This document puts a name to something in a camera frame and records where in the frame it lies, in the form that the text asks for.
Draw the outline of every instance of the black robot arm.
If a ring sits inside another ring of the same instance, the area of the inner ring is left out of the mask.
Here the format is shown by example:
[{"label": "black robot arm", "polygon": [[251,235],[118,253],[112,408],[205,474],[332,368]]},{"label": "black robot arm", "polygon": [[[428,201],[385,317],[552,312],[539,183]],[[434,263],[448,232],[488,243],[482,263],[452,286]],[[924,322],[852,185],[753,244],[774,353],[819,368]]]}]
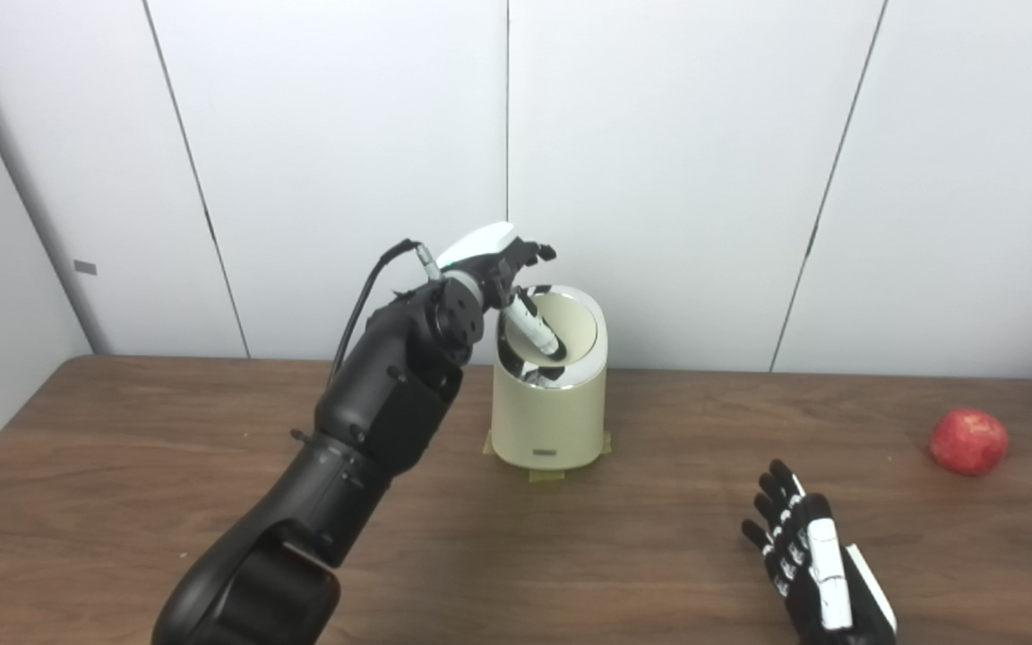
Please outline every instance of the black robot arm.
[{"label": "black robot arm", "polygon": [[513,288],[520,265],[508,258],[533,264],[536,249],[515,237],[503,253],[450,264],[455,270],[439,277],[430,270],[425,285],[374,312],[318,400],[315,429],[295,434],[297,456],[190,567],[160,613],[154,645],[318,640],[341,596],[330,569],[438,431],[483,337],[485,310],[503,305],[496,291]]}]

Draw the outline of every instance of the small gray tag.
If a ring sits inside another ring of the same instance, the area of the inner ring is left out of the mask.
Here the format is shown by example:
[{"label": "small gray tag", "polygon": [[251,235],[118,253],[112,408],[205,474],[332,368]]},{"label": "small gray tag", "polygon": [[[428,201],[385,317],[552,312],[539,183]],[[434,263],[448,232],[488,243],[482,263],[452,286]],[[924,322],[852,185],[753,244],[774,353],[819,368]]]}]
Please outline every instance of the small gray tag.
[{"label": "small gray tag", "polygon": [[98,265],[94,264],[93,261],[75,260],[74,270],[77,270],[79,273],[98,275]]}]

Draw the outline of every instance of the robot finger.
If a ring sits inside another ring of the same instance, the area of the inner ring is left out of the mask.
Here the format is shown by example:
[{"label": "robot finger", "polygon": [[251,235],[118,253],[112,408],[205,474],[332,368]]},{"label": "robot finger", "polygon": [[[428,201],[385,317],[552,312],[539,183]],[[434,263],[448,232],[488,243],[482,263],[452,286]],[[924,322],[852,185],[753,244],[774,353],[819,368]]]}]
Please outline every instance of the robot finger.
[{"label": "robot finger", "polygon": [[750,544],[754,544],[759,552],[762,552],[764,558],[775,550],[774,544],[771,543],[771,535],[750,519],[743,519],[743,535],[750,540]]},{"label": "robot finger", "polygon": [[775,585],[778,594],[786,598],[786,594],[791,592],[791,581],[783,577],[778,556],[772,553],[769,558],[763,559],[763,565],[767,569],[767,577],[770,577],[771,584]]},{"label": "robot finger", "polygon": [[810,556],[808,554],[810,548],[807,546],[806,539],[800,535],[799,526],[798,516],[792,515],[784,524],[783,530],[774,536],[774,544],[771,546],[783,559],[789,560],[796,567],[805,567],[808,562],[808,556]]},{"label": "robot finger", "polygon": [[754,509],[759,511],[759,514],[763,515],[763,519],[767,519],[767,529],[774,530],[775,526],[782,523],[781,510],[766,494],[759,493],[754,495]]},{"label": "robot finger", "polygon": [[806,494],[802,483],[799,483],[799,478],[787,469],[786,464],[783,464],[781,458],[771,461],[771,476],[782,487],[787,506],[794,507]]},{"label": "robot finger", "polygon": [[767,497],[771,498],[771,502],[778,506],[779,510],[786,509],[786,494],[782,489],[782,486],[778,485],[775,478],[771,476],[770,473],[764,473],[759,475],[759,487],[763,489],[763,492],[767,493]]}]

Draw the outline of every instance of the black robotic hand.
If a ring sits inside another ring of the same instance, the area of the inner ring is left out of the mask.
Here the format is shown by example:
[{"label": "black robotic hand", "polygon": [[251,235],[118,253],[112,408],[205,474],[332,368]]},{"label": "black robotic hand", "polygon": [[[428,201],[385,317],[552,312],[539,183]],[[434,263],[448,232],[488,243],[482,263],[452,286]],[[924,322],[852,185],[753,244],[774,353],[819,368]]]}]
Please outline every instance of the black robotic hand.
[{"label": "black robotic hand", "polygon": [[831,503],[807,494],[775,458],[754,498],[767,529],[745,519],[767,575],[799,634],[799,645],[896,645],[897,621],[859,548],[839,544]]}]

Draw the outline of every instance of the cream trash can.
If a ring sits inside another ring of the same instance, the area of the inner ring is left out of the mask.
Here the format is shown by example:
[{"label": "cream trash can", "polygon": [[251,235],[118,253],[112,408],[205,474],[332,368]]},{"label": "cream trash can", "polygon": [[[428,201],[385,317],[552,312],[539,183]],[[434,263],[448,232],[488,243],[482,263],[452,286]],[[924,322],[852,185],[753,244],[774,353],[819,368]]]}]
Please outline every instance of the cream trash can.
[{"label": "cream trash can", "polygon": [[521,469],[588,465],[603,450],[608,375],[603,311],[584,291],[571,287],[540,286],[527,293],[568,356],[548,358],[501,316],[492,368],[492,449]]}]

